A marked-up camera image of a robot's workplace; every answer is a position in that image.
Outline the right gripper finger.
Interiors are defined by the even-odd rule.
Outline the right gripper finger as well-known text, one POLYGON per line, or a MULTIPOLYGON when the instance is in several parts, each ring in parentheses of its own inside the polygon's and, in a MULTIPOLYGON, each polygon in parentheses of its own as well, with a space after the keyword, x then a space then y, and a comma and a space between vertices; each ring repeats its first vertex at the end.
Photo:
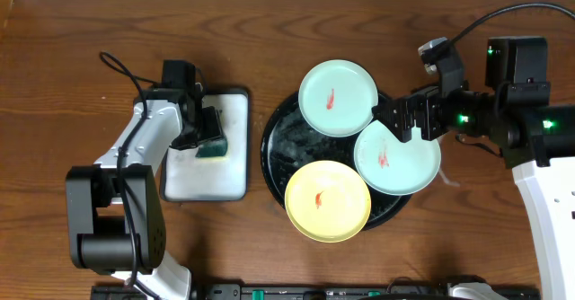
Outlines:
POLYGON ((397 100, 381 100, 371 111, 375 119, 396 119, 400 115, 397 100))
POLYGON ((400 142, 407 143, 412 139, 411 130, 415 125, 416 119, 413 115, 393 115, 388 128, 400 142))

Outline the green yellow sponge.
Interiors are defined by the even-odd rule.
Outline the green yellow sponge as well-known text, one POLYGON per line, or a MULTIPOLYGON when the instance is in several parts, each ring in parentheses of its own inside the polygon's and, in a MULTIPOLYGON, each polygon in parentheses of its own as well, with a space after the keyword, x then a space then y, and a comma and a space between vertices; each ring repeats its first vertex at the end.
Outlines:
POLYGON ((196 158, 224 157, 227 154, 228 143, 225 138, 208 141, 198 147, 196 158))

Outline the green plate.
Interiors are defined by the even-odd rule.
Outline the green plate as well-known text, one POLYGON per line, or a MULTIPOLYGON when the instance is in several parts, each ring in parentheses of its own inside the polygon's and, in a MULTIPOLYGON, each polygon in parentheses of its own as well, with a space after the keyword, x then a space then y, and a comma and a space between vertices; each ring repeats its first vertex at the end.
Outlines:
POLYGON ((363 129, 354 145, 356 170, 372 189, 405 196, 426 188, 437 176, 441 150, 437 140, 423 140, 419 128, 402 143, 379 121, 363 129))
POLYGON ((349 137, 366 127, 378 104, 372 76, 342 59, 314 66, 302 80, 298 106, 309 126, 329 137, 349 137))

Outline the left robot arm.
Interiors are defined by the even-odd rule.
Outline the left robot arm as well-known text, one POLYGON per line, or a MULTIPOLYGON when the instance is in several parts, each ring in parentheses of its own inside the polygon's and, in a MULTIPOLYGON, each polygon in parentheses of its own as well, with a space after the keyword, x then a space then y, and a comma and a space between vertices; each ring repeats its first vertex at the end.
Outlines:
POLYGON ((190 299, 192 274, 166 250, 155 174, 170 149, 188 150, 223 136, 217 111, 203 104, 202 73, 190 62, 166 60, 162 79, 147 89, 114 56, 108 67, 129 77, 138 95, 114 145, 94 164, 66 175, 70 257, 79 269, 123 280, 150 299, 190 299))

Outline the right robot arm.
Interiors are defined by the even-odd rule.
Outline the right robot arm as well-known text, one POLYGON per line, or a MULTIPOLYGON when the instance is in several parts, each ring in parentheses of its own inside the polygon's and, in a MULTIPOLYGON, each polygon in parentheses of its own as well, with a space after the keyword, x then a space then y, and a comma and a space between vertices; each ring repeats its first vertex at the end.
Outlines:
POLYGON ((547 41, 540 36, 492 37, 486 86, 472 92, 450 41, 419 49, 438 81, 372 109, 402 143, 411 130, 436 139, 448 131, 487 137, 496 145, 526 206, 544 299, 574 297, 574 107, 550 103, 547 41))

